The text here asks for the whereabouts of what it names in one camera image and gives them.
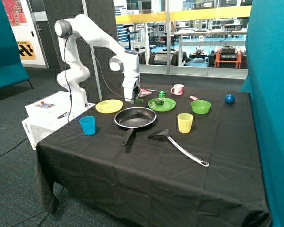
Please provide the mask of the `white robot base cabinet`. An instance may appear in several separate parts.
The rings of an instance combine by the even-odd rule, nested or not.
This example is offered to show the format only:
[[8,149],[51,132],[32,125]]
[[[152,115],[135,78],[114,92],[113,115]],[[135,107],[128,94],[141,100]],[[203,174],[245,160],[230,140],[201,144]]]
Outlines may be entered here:
[[70,93],[59,91],[25,106],[28,117],[22,121],[23,128],[33,150],[37,143],[72,121],[94,103],[77,105]]

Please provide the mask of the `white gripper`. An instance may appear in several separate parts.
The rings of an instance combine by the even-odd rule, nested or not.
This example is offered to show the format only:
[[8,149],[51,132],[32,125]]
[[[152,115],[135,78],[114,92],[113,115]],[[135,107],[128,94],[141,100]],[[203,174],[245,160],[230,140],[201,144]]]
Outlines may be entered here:
[[124,79],[123,89],[125,101],[134,104],[135,99],[141,99],[140,83],[138,79]]

